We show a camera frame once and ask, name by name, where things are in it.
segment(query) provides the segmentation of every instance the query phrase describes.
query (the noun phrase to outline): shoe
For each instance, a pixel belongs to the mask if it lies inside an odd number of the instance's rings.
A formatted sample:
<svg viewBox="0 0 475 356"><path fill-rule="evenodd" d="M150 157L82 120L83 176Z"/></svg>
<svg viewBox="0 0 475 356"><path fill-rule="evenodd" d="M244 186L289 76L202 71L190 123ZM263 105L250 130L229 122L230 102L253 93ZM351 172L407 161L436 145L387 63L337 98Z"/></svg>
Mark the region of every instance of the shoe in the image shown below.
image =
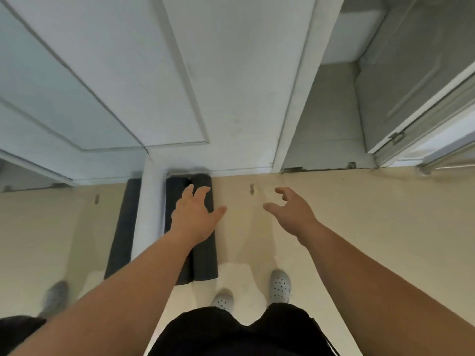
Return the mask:
<svg viewBox="0 0 475 356"><path fill-rule="evenodd" d="M269 282L270 303L289 303L291 291L292 284L290 283L290 277L279 269L272 271Z"/></svg>
<svg viewBox="0 0 475 356"><path fill-rule="evenodd" d="M233 312L233 307L234 307L234 298L228 293L227 290L222 290L220 293L218 293L215 298L211 301L211 305L217 308L220 308L222 310L226 310L229 313Z"/></svg>
<svg viewBox="0 0 475 356"><path fill-rule="evenodd" d="M62 280L51 286L45 294L43 311L39 317L49 319L63 311L68 305L69 285Z"/></svg>

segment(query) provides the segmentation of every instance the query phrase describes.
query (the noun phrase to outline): person's right arm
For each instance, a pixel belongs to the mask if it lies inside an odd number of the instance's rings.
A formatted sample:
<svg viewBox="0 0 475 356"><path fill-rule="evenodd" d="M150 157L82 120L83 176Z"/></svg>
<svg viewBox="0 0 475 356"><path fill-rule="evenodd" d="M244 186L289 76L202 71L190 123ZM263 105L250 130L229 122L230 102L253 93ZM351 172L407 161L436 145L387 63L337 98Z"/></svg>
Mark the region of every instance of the person's right arm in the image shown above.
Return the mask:
<svg viewBox="0 0 475 356"><path fill-rule="evenodd" d="M366 356L468 355L475 328L323 226L288 187L284 206L264 209L304 245L338 311Z"/></svg>

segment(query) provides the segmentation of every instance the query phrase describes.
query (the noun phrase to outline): person's left arm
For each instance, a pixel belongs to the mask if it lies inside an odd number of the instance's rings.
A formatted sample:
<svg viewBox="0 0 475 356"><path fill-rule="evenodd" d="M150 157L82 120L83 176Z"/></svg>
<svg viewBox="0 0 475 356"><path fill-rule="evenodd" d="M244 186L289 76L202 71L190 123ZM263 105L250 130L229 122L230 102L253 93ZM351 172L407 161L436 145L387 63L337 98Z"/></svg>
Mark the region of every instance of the person's left arm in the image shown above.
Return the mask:
<svg viewBox="0 0 475 356"><path fill-rule="evenodd" d="M139 257L47 322L11 356L143 355L181 267L226 212L208 213L209 187L183 191L171 230Z"/></svg>

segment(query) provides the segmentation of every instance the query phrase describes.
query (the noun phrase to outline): person's left hand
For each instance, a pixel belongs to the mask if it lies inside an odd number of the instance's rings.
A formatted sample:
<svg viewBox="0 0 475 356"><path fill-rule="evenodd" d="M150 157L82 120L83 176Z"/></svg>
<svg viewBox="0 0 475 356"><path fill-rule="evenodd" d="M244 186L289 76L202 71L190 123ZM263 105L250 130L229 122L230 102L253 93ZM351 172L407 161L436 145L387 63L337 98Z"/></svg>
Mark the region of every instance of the person's left hand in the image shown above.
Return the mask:
<svg viewBox="0 0 475 356"><path fill-rule="evenodd" d="M221 220L228 209L221 206L209 213L204 205L205 196L211 189L200 187L193 196L194 185L189 185L177 201L175 211L171 214L170 231L178 234L182 239L189 241L194 247L206 240L217 223Z"/></svg>

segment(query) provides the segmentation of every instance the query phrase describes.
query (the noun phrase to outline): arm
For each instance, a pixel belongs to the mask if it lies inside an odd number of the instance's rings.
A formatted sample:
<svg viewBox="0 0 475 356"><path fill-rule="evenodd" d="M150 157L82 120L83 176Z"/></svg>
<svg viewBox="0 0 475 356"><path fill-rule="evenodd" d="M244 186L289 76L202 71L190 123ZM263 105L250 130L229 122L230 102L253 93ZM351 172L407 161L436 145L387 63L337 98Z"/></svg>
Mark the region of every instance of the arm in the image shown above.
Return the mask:
<svg viewBox="0 0 475 356"><path fill-rule="evenodd" d="M171 230L139 257L47 322L12 356L143 355L186 256L226 212L208 213L209 187L183 191Z"/></svg>
<svg viewBox="0 0 475 356"><path fill-rule="evenodd" d="M467 355L475 328L323 226L288 187L285 206L264 204L297 236L364 355Z"/></svg>

